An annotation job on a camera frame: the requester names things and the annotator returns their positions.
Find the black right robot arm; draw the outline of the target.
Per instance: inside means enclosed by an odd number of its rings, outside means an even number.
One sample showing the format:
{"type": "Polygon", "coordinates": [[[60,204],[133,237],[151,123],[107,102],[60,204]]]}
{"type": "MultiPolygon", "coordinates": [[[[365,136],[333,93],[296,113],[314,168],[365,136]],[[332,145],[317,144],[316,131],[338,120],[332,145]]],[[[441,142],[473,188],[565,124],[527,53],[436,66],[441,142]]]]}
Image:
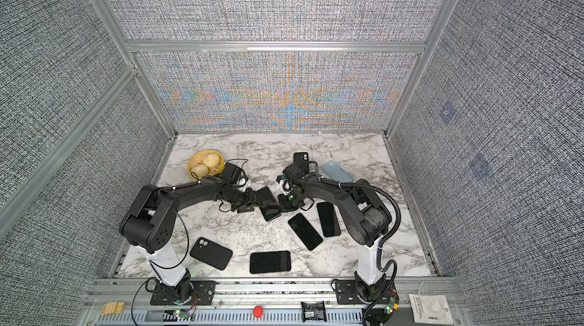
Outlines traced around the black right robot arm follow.
{"type": "Polygon", "coordinates": [[[295,163],[287,166],[276,182],[283,191],[278,196],[283,208],[299,209],[306,201],[319,199],[339,209],[346,230],[357,243],[356,294],[365,303],[380,298],[395,278],[386,272],[396,266],[382,263],[383,246],[401,225],[401,210],[395,199],[364,179],[338,182],[295,163]]]}

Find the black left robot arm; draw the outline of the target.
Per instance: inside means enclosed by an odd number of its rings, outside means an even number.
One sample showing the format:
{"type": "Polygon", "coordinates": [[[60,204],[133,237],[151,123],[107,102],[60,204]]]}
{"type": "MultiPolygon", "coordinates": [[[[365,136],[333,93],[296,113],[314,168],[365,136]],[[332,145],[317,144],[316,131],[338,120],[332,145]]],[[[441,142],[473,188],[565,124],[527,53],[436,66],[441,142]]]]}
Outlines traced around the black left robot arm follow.
{"type": "Polygon", "coordinates": [[[266,204],[257,191],[241,190],[211,176],[175,187],[146,185],[120,221],[120,234],[142,251],[158,280],[166,286],[180,285],[186,275],[183,260],[178,259],[170,243],[176,221],[182,219],[179,212],[205,201],[227,202],[232,211],[266,204]]]}

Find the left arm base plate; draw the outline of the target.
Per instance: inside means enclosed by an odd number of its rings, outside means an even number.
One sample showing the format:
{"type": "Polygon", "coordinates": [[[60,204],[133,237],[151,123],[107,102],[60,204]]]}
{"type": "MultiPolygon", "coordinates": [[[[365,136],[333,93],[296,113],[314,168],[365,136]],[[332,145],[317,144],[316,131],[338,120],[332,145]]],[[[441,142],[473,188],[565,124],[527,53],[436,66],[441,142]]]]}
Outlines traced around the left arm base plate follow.
{"type": "Polygon", "coordinates": [[[214,299],[217,283],[213,280],[185,281],[177,286],[167,286],[156,281],[155,288],[149,290],[151,306],[210,306],[214,299]]]}

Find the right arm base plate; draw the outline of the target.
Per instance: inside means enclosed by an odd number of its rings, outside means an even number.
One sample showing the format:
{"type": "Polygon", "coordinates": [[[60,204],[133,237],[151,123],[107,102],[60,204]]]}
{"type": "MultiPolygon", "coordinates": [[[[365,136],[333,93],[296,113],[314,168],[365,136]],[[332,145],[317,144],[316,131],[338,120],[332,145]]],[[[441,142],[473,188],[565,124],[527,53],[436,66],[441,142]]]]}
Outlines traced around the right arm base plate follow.
{"type": "Polygon", "coordinates": [[[380,279],[373,285],[367,285],[361,280],[333,279],[331,288],[339,305],[366,305],[379,299],[381,304],[398,304],[399,295],[393,283],[385,290],[387,280],[380,279]]]}

